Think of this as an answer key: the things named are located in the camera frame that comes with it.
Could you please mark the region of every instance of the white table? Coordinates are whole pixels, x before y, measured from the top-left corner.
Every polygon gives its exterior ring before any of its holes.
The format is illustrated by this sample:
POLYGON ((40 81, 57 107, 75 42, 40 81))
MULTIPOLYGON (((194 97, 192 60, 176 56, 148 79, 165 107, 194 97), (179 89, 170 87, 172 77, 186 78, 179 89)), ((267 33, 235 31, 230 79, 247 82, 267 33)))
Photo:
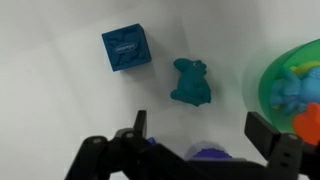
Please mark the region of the white table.
POLYGON ((111 139, 148 111, 178 155, 214 142, 265 163, 245 137, 263 69, 320 35, 318 0, 0 1, 0 179, 63 179, 82 141, 111 139), (150 64, 112 72, 101 34, 140 23, 150 64), (175 58, 202 59, 213 103, 173 101, 175 58))

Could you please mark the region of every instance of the green plastic bowl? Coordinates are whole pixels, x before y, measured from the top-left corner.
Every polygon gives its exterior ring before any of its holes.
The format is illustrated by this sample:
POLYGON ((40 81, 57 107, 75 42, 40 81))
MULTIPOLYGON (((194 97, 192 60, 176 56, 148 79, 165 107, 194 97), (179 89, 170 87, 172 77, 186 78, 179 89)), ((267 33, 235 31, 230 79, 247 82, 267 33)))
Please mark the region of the green plastic bowl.
POLYGON ((270 106, 272 84, 280 79, 279 71, 282 67, 299 66, 311 61, 320 62, 320 39, 296 47, 280 56, 270 64, 260 80, 260 106, 267 120, 280 131, 294 133, 292 124, 295 114, 285 116, 280 110, 270 106))

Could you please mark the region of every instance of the blue cube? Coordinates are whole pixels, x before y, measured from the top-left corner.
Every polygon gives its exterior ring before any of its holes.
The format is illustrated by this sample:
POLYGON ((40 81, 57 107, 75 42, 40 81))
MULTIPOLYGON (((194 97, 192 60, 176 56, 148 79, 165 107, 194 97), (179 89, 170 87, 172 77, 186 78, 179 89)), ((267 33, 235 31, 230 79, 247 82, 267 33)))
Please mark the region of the blue cube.
POLYGON ((144 30, 140 24, 102 34, 113 71, 151 61, 144 30))

